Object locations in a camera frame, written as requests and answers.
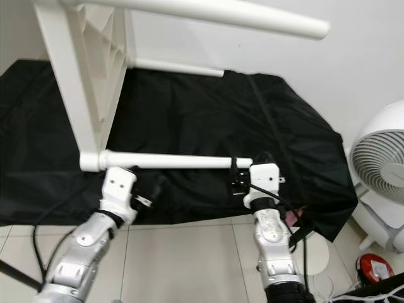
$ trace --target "black cloth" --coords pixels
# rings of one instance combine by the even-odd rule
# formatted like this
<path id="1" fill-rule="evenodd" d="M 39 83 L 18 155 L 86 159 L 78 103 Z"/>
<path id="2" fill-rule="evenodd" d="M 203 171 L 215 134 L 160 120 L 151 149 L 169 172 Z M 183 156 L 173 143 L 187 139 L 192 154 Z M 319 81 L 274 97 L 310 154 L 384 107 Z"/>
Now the black cloth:
<path id="1" fill-rule="evenodd" d="M 48 62 L 17 61 L 0 77 L 0 223 L 79 224 L 98 208 L 102 175 L 82 173 L 79 151 Z M 127 70 L 107 148 L 122 152 L 258 158 L 271 153 L 280 195 L 333 240 L 357 205 L 341 136 L 280 77 L 223 78 Z M 229 195 L 229 170 L 140 170 L 153 200 L 136 224 L 248 213 Z M 71 201 L 69 197 L 82 190 Z"/>

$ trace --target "electric fan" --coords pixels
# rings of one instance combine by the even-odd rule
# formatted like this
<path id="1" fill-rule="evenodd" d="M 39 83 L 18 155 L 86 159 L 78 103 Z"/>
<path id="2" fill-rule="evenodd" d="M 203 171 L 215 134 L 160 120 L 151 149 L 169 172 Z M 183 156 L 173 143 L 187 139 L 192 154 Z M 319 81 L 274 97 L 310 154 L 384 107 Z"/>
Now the electric fan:
<path id="1" fill-rule="evenodd" d="M 379 112 L 359 133 L 349 165 L 360 200 L 352 216 L 373 242 L 404 253 L 404 100 Z"/>

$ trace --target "white horizontal bar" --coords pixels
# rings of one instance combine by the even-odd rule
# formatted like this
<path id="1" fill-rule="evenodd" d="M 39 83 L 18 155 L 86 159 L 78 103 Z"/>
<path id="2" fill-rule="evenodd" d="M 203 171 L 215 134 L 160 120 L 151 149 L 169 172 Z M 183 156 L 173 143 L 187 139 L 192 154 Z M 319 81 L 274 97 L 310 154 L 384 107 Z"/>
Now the white horizontal bar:
<path id="1" fill-rule="evenodd" d="M 93 3 L 178 17 L 219 22 L 239 27 L 323 39 L 330 24 L 280 9 L 240 0 L 62 0 L 69 4 Z"/>
<path id="2" fill-rule="evenodd" d="M 167 61 L 158 61 L 144 58 L 129 58 L 128 67 L 154 69 L 157 71 L 171 71 L 184 74 L 201 74 L 203 76 L 223 77 L 224 70 L 205 68 L 202 66 L 174 63 Z"/>
<path id="3" fill-rule="evenodd" d="M 100 170 L 108 167 L 133 167 L 141 169 L 228 169 L 232 159 L 227 157 L 203 157 L 182 155 L 161 155 L 154 153 L 121 153 L 104 150 L 99 156 Z M 248 169 L 253 160 L 237 158 L 237 167 Z"/>

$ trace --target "fan grille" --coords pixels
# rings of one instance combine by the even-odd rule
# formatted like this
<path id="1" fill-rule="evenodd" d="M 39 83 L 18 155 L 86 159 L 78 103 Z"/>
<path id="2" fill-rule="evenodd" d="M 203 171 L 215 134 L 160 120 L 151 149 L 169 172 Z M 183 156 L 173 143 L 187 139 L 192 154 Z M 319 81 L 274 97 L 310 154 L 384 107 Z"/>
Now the fan grille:
<path id="1" fill-rule="evenodd" d="M 353 150 L 352 163 L 361 181 L 369 188 L 404 204 L 404 188 L 387 183 L 381 175 L 386 164 L 404 165 L 404 132 L 389 131 L 363 138 Z"/>

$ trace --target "white wall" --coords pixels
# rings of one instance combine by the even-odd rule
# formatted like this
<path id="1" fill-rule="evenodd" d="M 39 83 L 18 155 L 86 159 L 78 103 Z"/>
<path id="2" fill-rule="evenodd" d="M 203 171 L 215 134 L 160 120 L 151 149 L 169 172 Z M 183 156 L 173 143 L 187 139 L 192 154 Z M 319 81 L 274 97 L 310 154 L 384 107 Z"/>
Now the white wall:
<path id="1" fill-rule="evenodd" d="M 343 135 L 345 146 L 381 107 L 404 98 L 404 1 L 255 2 L 329 20 L 330 34 L 316 42 L 134 12 L 135 51 L 140 57 L 281 75 Z"/>
<path id="2" fill-rule="evenodd" d="M 44 52 L 31 0 L 0 0 L 0 74 L 17 59 L 37 59 Z"/>

